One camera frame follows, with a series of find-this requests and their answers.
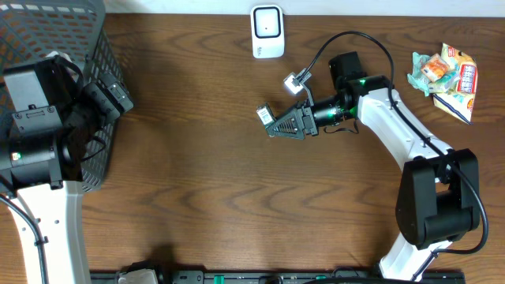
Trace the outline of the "round can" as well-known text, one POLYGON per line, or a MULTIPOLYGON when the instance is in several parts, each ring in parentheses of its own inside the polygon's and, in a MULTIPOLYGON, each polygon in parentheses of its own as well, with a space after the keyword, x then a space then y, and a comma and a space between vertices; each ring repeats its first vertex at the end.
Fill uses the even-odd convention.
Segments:
POLYGON ((271 112, 271 108, 269 107, 269 105, 267 103, 257 107, 256 114, 258 115, 262 124, 265 127, 268 127, 270 124, 275 122, 275 116, 271 112))

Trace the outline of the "teal packet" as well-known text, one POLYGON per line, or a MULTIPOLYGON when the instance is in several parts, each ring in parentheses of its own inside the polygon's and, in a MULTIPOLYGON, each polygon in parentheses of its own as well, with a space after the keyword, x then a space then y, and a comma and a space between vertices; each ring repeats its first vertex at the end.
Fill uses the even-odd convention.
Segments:
POLYGON ((430 92, 428 89, 428 84, 430 80, 421 72, 421 67, 430 59, 431 57, 426 54, 418 54, 417 52, 412 53, 412 73, 407 75, 407 81, 410 85, 424 93, 425 96, 429 96, 430 92))

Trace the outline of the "orange tissue pack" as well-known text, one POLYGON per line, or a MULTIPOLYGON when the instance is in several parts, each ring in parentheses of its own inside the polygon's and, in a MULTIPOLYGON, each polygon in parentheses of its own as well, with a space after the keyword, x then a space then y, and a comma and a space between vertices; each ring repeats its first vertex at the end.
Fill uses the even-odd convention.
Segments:
POLYGON ((450 69, 439 54, 434 54, 421 67, 421 72, 429 79, 430 82, 436 82, 441 79, 450 69))

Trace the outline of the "white blue snack bag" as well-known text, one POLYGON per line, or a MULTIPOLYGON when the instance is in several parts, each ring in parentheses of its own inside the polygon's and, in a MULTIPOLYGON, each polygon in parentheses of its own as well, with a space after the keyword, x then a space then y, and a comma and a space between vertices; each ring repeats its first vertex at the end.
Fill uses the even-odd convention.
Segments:
POLYGON ((435 107, 471 125, 473 105, 477 92, 478 68, 475 60, 455 47, 443 44, 442 59, 450 65, 450 71, 458 71, 460 80, 445 93, 431 93, 435 107))

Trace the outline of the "small green white carton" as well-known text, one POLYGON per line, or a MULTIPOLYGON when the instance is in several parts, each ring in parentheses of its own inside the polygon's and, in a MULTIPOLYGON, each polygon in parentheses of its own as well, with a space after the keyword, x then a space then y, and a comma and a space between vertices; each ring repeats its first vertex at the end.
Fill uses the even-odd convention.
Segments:
POLYGON ((450 71, 444 74, 436 82, 429 83, 428 90, 430 93, 445 93, 453 88, 459 80, 460 76, 458 71, 450 71))

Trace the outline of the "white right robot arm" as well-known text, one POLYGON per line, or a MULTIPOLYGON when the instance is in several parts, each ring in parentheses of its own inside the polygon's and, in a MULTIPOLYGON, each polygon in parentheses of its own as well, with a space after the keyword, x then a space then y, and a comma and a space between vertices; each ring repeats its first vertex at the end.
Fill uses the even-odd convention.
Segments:
POLYGON ((379 262, 380 275, 419 282, 428 265, 480 224, 478 161, 439 140, 406 108, 385 76, 368 76, 357 52, 329 62, 336 95, 295 103, 280 116, 256 110, 267 134, 302 140, 352 119, 371 129, 391 153, 402 177, 395 208, 399 236, 379 262))

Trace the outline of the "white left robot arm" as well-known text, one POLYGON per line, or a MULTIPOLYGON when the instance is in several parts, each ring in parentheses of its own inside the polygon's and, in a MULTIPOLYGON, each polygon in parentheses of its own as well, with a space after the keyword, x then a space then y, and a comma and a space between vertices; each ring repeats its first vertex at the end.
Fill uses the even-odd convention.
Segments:
POLYGON ((4 72, 13 129, 1 141, 1 202, 11 212, 30 283, 90 283, 82 229, 87 144, 103 112, 80 68, 54 53, 4 72))

